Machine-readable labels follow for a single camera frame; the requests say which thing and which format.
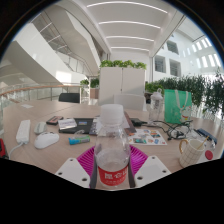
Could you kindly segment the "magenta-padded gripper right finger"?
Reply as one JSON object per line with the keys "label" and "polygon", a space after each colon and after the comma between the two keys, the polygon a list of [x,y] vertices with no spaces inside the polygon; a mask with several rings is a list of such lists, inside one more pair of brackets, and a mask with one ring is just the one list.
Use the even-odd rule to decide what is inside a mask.
{"label": "magenta-padded gripper right finger", "polygon": [[143,187],[170,174],[157,156],[147,156],[134,146],[130,149],[128,178],[131,188]]}

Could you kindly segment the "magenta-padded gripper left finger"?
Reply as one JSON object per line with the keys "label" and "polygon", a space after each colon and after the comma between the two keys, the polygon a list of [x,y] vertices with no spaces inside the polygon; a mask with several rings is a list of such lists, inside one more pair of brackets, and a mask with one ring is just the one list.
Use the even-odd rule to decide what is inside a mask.
{"label": "magenta-padded gripper left finger", "polygon": [[68,158],[56,175],[78,186],[94,189],[97,183],[94,148],[86,150],[78,158]]}

